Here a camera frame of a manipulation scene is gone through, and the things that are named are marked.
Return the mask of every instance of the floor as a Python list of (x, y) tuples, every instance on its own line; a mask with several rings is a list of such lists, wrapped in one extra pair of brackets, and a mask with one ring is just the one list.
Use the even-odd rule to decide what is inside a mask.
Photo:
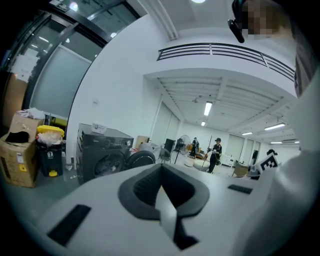
[[(186, 155), (179, 154), (177, 159), (177, 152), (173, 152), (171, 156), (171, 163), (184, 166)], [(213, 170), (215, 175), (232, 176), (234, 169), (226, 166), (216, 166)], [(35, 224), (39, 217), (55, 202), (64, 196), (68, 195), (76, 188), (79, 187), (78, 179), (75, 178), (77, 172), (75, 170), (63, 171), (63, 175), (59, 177), (45, 177), (41, 172), (38, 173), (36, 178), (36, 187), (27, 188), (9, 184), (4, 181), (3, 176), (0, 175), (0, 182), (4, 192), (12, 205), (17, 217), (24, 218), (27, 221)]]

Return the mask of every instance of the black hat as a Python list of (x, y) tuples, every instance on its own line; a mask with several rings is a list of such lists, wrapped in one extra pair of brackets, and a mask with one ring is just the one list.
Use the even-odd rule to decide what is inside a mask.
[(268, 152), (266, 153), (266, 155), (270, 155), (270, 154), (274, 154), (275, 156), (278, 155), (278, 153), (276, 153), (273, 149), (269, 149)]

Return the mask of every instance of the light fixture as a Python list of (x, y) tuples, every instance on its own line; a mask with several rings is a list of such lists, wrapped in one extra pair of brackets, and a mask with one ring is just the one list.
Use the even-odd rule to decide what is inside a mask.
[(192, 2), (195, 2), (197, 4), (202, 4), (206, 0), (191, 0)]
[(282, 123), (279, 123), (279, 124), (276, 124), (276, 125), (273, 125), (273, 126), (270, 126), (270, 127), (266, 127), (266, 128), (264, 128), (264, 130), (269, 131), (269, 130), (280, 128), (280, 127), (283, 127), (283, 126), (286, 126), (286, 125), (282, 122)]
[(76, 2), (72, 2), (69, 5), (70, 9), (74, 10), (75, 12), (78, 11), (78, 5)]
[(209, 115), (211, 106), (212, 106), (212, 102), (207, 101), (206, 104), (205, 104), (205, 109), (204, 109), (204, 115), (205, 116)]
[(43, 37), (41, 37), (41, 36), (39, 36), (39, 38), (40, 38), (41, 40), (43, 40), (43, 41), (45, 41), (45, 42), (49, 43), (49, 41), (48, 41), (47, 39), (45, 39), (45, 38), (43, 38)]

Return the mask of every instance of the black trash bin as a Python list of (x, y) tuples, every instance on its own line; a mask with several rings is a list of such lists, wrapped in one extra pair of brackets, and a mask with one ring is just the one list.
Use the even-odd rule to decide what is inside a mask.
[(62, 167), (62, 144), (47, 146), (36, 143), (40, 158), (41, 171), (45, 177), (55, 177), (64, 174)]

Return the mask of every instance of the washing machine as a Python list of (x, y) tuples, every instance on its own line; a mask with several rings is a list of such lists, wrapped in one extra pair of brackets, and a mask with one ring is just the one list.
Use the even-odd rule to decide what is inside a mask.
[(125, 169), (134, 138), (107, 128), (104, 134), (93, 132), (91, 125), (79, 124), (76, 169), (79, 183), (119, 173)]

